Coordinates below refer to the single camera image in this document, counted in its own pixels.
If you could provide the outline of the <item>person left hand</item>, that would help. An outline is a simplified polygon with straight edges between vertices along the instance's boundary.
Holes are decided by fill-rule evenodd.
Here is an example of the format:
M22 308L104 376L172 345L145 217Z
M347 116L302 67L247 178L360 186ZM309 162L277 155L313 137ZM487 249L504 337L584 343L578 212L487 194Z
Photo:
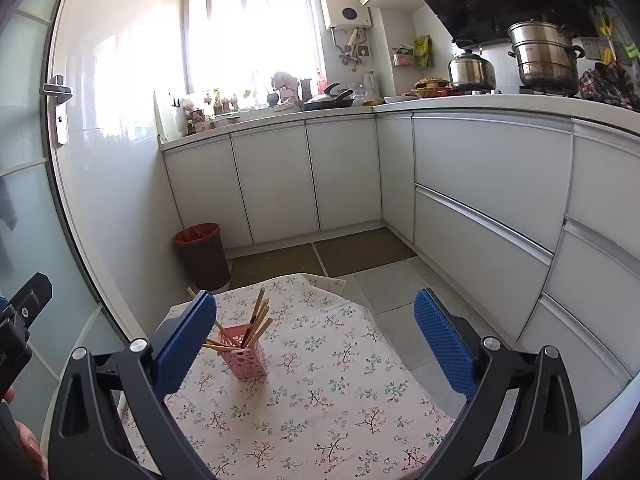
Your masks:
M11 414L13 398L13 388L5 388L1 401L1 478L47 479L48 462L37 437Z

